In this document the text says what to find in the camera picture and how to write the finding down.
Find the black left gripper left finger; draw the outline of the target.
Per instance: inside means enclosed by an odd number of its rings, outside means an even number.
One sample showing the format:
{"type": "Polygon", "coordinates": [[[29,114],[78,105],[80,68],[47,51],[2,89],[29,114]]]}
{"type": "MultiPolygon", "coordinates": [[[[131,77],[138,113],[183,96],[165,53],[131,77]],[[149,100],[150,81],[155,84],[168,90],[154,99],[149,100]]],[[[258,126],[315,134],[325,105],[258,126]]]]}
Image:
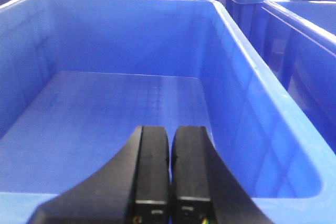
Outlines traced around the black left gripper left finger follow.
{"type": "Polygon", "coordinates": [[[165,128],[138,126],[112,159],[39,205],[28,223],[168,223],[169,187],[165,128]]]}

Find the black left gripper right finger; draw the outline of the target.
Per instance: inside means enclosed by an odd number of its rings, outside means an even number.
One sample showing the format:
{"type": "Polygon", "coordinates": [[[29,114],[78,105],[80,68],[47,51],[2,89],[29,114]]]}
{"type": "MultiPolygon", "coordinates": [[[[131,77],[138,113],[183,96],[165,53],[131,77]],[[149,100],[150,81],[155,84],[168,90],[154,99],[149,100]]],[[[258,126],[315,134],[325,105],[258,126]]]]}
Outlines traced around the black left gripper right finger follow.
{"type": "Polygon", "coordinates": [[[271,223],[217,153],[204,126],[179,126],[172,147],[173,223],[271,223]]]}

